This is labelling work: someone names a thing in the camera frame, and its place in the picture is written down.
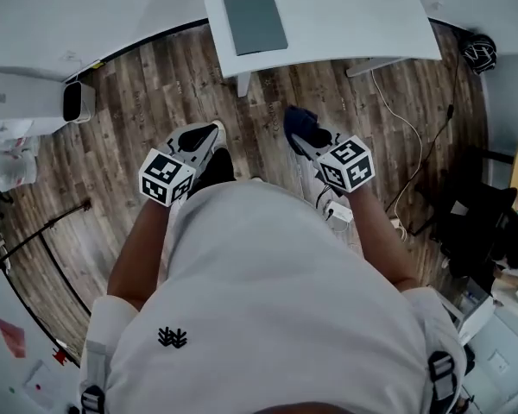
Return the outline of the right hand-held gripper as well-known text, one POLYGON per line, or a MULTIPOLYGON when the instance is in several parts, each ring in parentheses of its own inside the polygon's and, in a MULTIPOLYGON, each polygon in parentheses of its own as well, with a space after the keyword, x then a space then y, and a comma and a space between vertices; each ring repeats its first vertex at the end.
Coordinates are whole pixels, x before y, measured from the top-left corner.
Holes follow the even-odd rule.
POLYGON ((316 132, 313 138, 291 134, 291 140, 335 191, 353 192, 374 177, 372 153, 357 135, 316 132))

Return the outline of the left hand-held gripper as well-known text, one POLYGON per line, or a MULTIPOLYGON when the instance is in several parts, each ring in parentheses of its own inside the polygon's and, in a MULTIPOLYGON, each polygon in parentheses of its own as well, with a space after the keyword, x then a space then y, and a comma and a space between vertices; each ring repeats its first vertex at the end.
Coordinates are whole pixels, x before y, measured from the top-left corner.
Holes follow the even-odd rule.
POLYGON ((140 193, 165 207, 183 198, 205 170, 218 133, 215 123, 192 123, 173 131, 142 163, 140 193))

